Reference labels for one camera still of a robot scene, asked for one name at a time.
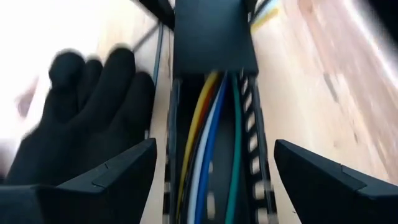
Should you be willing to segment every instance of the yellow cable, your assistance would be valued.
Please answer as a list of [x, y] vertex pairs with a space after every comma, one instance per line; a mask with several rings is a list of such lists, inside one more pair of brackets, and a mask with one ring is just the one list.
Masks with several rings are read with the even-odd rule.
[[205, 85], [201, 89], [199, 99], [197, 106], [195, 108], [195, 112], [193, 113], [193, 118], [191, 122], [191, 126], [189, 128], [189, 133], [188, 133], [188, 139], [187, 139], [187, 144], [185, 145], [185, 154], [184, 154], [184, 159], [182, 162], [182, 171], [181, 171], [181, 178], [180, 178], [180, 184], [178, 187], [178, 200], [177, 200], [177, 218], [179, 217], [179, 211], [180, 211], [180, 206], [181, 206], [181, 198], [182, 198], [182, 192], [183, 192], [183, 185], [185, 181], [185, 176], [187, 174], [187, 169], [188, 169], [188, 161], [189, 157], [191, 154], [192, 146], [193, 146], [193, 140], [195, 139], [195, 136], [198, 131], [199, 127], [199, 120], [200, 120], [200, 115], [201, 111], [203, 109], [203, 105], [205, 104], [206, 97], [209, 94], [211, 88], [217, 81], [217, 73], [212, 72], [209, 77], [206, 80]]
[[260, 28], [263, 24], [272, 19], [274, 16], [278, 15], [278, 13], [278, 8], [275, 8], [268, 12], [263, 18], [259, 19], [251, 26], [251, 32], [255, 32], [256, 30], [258, 30], [258, 28]]

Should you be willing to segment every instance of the black glove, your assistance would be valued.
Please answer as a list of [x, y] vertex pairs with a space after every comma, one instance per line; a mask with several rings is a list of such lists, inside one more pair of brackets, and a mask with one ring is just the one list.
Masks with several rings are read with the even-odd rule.
[[5, 184], [59, 185], [145, 138], [154, 103], [150, 75], [136, 73], [134, 54], [114, 50], [105, 66], [58, 55], [43, 117], [21, 143]]

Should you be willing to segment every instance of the cable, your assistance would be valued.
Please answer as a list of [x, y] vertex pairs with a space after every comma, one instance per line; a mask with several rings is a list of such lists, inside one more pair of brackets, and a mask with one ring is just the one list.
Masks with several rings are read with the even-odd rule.
[[[218, 83], [212, 86], [208, 96], [206, 97], [205, 105], [203, 106], [201, 116], [200, 116], [200, 121], [207, 121], [209, 115], [210, 115], [210, 110], [208, 109], [211, 105], [213, 105], [214, 101], [216, 100], [216, 93], [215, 90], [217, 89]], [[187, 219], [187, 211], [188, 211], [188, 199], [189, 199], [189, 194], [190, 194], [190, 189], [192, 186], [192, 177], [193, 177], [193, 166], [194, 166], [194, 161], [193, 158], [197, 157], [198, 150], [199, 150], [199, 144], [200, 144], [200, 139], [201, 136], [203, 135], [203, 131], [205, 129], [205, 122], [201, 122], [201, 127], [200, 130], [197, 134], [197, 137], [195, 138], [195, 144], [193, 147], [193, 151], [191, 153], [189, 161], [189, 168], [187, 170], [187, 176], [185, 178], [184, 186], [183, 186], [183, 194], [182, 194], [182, 202], [180, 206], [180, 211], [179, 212], [180, 216], [177, 217], [177, 220], [186, 220]]]
[[242, 111], [239, 100], [239, 88], [236, 76], [232, 77], [232, 89], [234, 94], [235, 107], [235, 149], [232, 166], [231, 185], [229, 186], [228, 204], [226, 207], [225, 224], [232, 224], [234, 220], [236, 195], [238, 193], [239, 168], [241, 163], [242, 146]]
[[262, 25], [264, 25], [266, 22], [271, 20], [276, 15], [278, 15], [278, 13], [279, 13], [278, 8], [272, 9], [270, 12], [268, 12], [262, 18], [258, 19], [254, 24], [252, 24], [251, 32], [257, 31]]
[[156, 58], [155, 58], [154, 75], [153, 75], [155, 87], [157, 85], [157, 77], [159, 75], [160, 56], [162, 54], [163, 30], [164, 30], [163, 24], [159, 24], [159, 33], [157, 36]]
[[216, 72], [211, 73], [209, 75], [209, 77], [207, 78], [206, 83], [200, 92], [198, 103], [196, 105], [195, 112], [193, 113], [193, 118], [192, 118], [191, 126], [189, 128], [189, 133], [188, 133], [187, 144], [185, 145], [185, 154], [184, 154], [184, 158], [183, 158], [183, 162], [182, 162], [182, 171], [181, 171], [180, 183], [179, 183], [179, 187], [178, 187], [177, 218], [180, 216], [179, 211], [180, 211], [180, 206], [181, 206], [183, 184], [184, 184], [185, 176], [187, 174], [187, 167], [188, 167], [189, 157], [191, 154], [193, 140], [197, 133], [198, 124], [200, 123], [201, 111], [202, 111], [203, 105], [205, 104], [206, 97], [208, 96], [212, 86], [216, 83], [216, 80], [217, 80], [217, 73]]
[[210, 131], [210, 125], [211, 125], [211, 122], [213, 121], [213, 116], [215, 113], [215, 109], [216, 109], [216, 105], [217, 105], [219, 97], [220, 97], [220, 90], [218, 90], [216, 99], [213, 103], [213, 106], [211, 107], [209, 117], [206, 121], [205, 130], [203, 131], [203, 134], [200, 138], [199, 150], [198, 150], [198, 154], [197, 154], [197, 159], [195, 161], [195, 167], [193, 170], [192, 187], [191, 187], [190, 196], [189, 196], [188, 218], [187, 218], [188, 224], [194, 224], [194, 222], [195, 222], [195, 210], [196, 210], [197, 197], [198, 197], [198, 187], [199, 187], [201, 163], [203, 162], [203, 156], [205, 155], [205, 147], [206, 147], [206, 143], [207, 143], [207, 139], [208, 139], [208, 135], [209, 135], [209, 131]]
[[209, 165], [210, 161], [213, 158], [213, 150], [216, 140], [216, 132], [218, 127], [218, 121], [220, 119], [220, 112], [221, 107], [223, 105], [223, 99], [225, 95], [226, 89], [226, 82], [228, 78], [227, 75], [224, 76], [223, 82], [221, 84], [219, 93], [219, 99], [216, 104], [215, 112], [213, 115], [213, 120], [211, 121], [210, 132], [208, 135], [207, 145], [205, 148], [205, 155], [203, 159], [203, 163], [201, 165], [201, 172], [200, 172], [200, 181], [199, 181], [199, 188], [198, 188], [198, 196], [197, 196], [197, 207], [195, 211], [195, 224], [200, 224], [201, 222], [201, 214], [203, 211], [203, 207], [205, 205], [205, 198], [206, 198], [206, 190], [207, 190], [207, 182], [208, 182], [208, 175], [209, 175]]
[[256, 11], [252, 15], [250, 19], [250, 24], [253, 25], [262, 19], [267, 13], [269, 13], [272, 9], [276, 8], [278, 5], [278, 0], [265, 0], [258, 5]]

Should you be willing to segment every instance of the black cover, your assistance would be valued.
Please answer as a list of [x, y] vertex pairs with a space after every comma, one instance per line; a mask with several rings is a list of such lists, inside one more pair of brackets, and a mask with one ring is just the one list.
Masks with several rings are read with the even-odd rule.
[[0, 187], [0, 223], [139, 223], [156, 157], [148, 139], [58, 187]]
[[257, 75], [243, 0], [176, 0], [174, 75], [216, 71]]
[[398, 187], [284, 140], [275, 142], [280, 178], [303, 224], [398, 223]]

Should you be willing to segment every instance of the wooden surface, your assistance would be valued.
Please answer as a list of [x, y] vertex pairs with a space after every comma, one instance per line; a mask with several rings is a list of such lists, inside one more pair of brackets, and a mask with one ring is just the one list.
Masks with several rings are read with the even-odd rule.
[[394, 55], [363, 1], [285, 0], [253, 34], [280, 223], [300, 223], [276, 139], [398, 184]]
[[[74, 47], [84, 55], [98, 54], [104, 60], [115, 44], [132, 47], [155, 24], [153, 18], [129, 0], [101, 0], [95, 7], [92, 0], [84, 2], [73, 0], [54, 6], [61, 13], [66, 4], [74, 4], [70, 10], [79, 8], [80, 13], [76, 14], [80, 18], [85, 15], [83, 12], [90, 12], [90, 16], [83, 23], [76, 19], [75, 26], [66, 21], [62, 26], [58, 26], [59, 22], [50, 23], [53, 32], [57, 30], [52, 39], [64, 41], [51, 44], [52, 48], [42, 56], [43, 66], [37, 69], [39, 84], [24, 130], [34, 127], [41, 117], [50, 88], [46, 71], [57, 50]], [[383, 31], [369, 21], [374, 20], [360, 0], [283, 0], [278, 16], [253, 33], [280, 223], [300, 221], [272, 158], [276, 139], [286, 139], [398, 184], [398, 165], [394, 162], [398, 156], [394, 138], [398, 130], [395, 56]], [[61, 32], [76, 28], [80, 33], [72, 36]], [[150, 73], [156, 41], [157, 33], [136, 54], [137, 66]], [[157, 167], [141, 223], [162, 223], [172, 42], [166, 29], [150, 134], [157, 138]]]

